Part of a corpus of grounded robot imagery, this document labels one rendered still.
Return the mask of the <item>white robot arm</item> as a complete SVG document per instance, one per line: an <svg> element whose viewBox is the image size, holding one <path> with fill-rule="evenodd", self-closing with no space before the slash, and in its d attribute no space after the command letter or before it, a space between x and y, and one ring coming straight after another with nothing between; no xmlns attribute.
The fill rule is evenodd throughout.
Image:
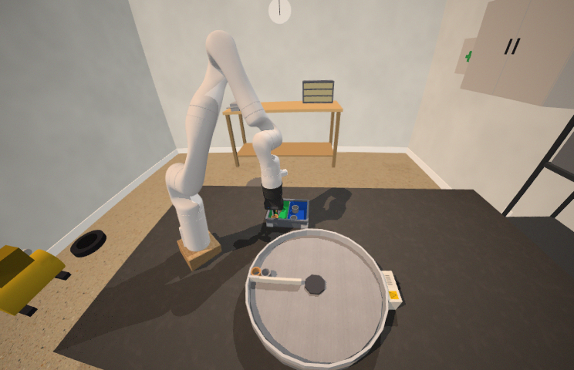
<svg viewBox="0 0 574 370"><path fill-rule="evenodd" d="M207 72L191 100L185 120L187 157L185 163L171 165L165 176L181 225L181 238L189 251L202 251L210 244L203 200L197 193L204 183L208 153L227 83L246 123L261 130L254 135L252 145L262 175L273 177L280 173L279 158L271 155L271 151L281 146L282 133L257 97L234 39L225 31L213 31L206 39L206 52Z"/></svg>

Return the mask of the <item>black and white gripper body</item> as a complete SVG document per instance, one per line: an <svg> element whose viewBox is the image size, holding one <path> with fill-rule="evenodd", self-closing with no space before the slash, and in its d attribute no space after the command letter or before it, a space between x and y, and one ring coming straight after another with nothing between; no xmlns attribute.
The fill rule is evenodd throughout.
<svg viewBox="0 0 574 370"><path fill-rule="evenodd" d="M265 198L264 206L266 210L282 210L284 203L282 198L282 177L288 175L286 169L273 177L262 175L262 189Z"/></svg>

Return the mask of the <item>grey two-compartment bin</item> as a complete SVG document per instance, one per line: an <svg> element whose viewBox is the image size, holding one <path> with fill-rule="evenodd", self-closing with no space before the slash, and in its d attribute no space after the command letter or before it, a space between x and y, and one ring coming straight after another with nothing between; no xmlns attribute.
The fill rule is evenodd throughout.
<svg viewBox="0 0 574 370"><path fill-rule="evenodd" d="M272 218L272 211L268 210L265 220L267 220L268 227L294 227L306 229L309 222L309 200L301 199L283 199L283 209L280 212L279 218ZM292 206L297 205L299 212L294 214ZM307 212L307 213L306 213ZM297 219L290 219L292 215L296 215Z"/></svg>

